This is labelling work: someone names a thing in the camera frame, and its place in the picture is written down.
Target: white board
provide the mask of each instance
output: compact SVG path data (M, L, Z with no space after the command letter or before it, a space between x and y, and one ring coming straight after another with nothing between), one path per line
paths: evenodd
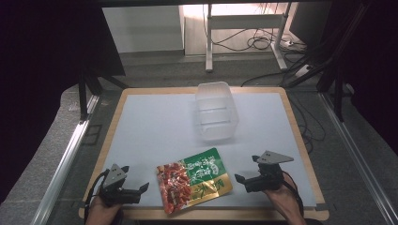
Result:
M156 167L216 147L233 184L220 198L195 207L270 206L262 192L247 193L234 174L259 175L252 156L266 150L294 158L281 164L298 185L304 206L315 207L315 196L299 156L292 128L278 93L234 94L239 124L233 138L205 142L195 123L194 94L130 95L124 104L103 170L116 163L130 166L123 188L138 189L149 182L140 207L162 206Z

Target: snack bag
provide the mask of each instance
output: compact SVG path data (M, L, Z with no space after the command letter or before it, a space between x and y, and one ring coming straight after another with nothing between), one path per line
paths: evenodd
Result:
M171 214L229 192L232 184L216 148L157 167L164 212Z

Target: gray floor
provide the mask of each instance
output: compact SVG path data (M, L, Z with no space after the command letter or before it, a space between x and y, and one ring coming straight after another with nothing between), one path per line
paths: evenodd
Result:
M122 54L121 58L127 76L120 77L119 80L136 87L195 86L214 81L226 81L230 85L239 86L253 77L278 71L271 54L218 55L211 74L205 72L204 57L201 56L184 57L178 52L168 52L166 55ZM281 80L282 75L270 76L248 85L273 86ZM302 83L288 90L288 95L298 124L301 128L306 124L310 130L304 134L304 141L330 212L330 218L324 224L387 224L341 136L336 132L321 97L314 91L316 82L317 78L313 78ZM89 131L86 134L48 224L83 223L77 211L82 206L88 178L121 94L121 90L112 83L104 80L101 83L104 93L90 124L93 129L100 128L100 133L97 138L88 135ZM79 122L77 103L77 87L74 86L62 96L61 108L46 138L18 184L2 203L0 224L28 224L32 221ZM377 181L392 204L398 205L398 182L395 177L398 169L397 156L358 114L350 104L349 97L344 99L343 114L344 124ZM154 221L141 223L155 224Z

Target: black curtain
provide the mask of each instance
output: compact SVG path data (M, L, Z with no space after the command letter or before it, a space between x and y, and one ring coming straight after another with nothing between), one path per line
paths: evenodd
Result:
M100 7L2 1L0 55L1 203L79 74L124 75L124 70Z
M341 71L352 103L398 154L398 11L394 0L374 1L351 39Z

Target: table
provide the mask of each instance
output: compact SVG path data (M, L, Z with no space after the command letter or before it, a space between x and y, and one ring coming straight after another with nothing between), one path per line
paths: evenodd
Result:
M96 177L102 172L103 165L108 157L108 154L111 149L112 141L115 137L115 132L117 129L117 125L120 121L121 114L123 112L124 104L129 95L175 95L175 94L195 94L197 88L196 87L178 87L178 88L134 88L134 89L126 89L116 108L112 123L106 135L104 144L102 146L101 152L99 154L99 158L95 169L93 171L91 180L88 184L87 192L85 193L84 198L86 199L89 188L94 183ZM282 103L288 118L288 122L290 127L292 128L292 132L294 134L294 142L296 142L299 150L299 155L304 164L305 172L307 173L311 185L311 189L314 192L315 202L317 205L322 205L325 203L320 187L317 183L314 169L312 167L311 161L309 160L307 150L301 139L299 128L290 107L290 103L288 101L287 95L284 90L280 87L232 87L231 91L233 94L250 94L250 93L273 93L279 94L282 99ZM175 216L168 216L164 213L162 207L139 207L134 205L131 209L125 208L125 217L132 219L231 219L231 220L279 220L283 219L279 213L269 207L238 207L238 208L228 208L225 209L223 207L218 207L216 210L208 210L210 208L199 208L193 207L192 209L181 212ZM80 210L80 216L82 217L84 214L84 210ZM318 220L326 220L329 217L328 210L321 210L315 208L306 208L305 209L305 217L307 218L315 218Z

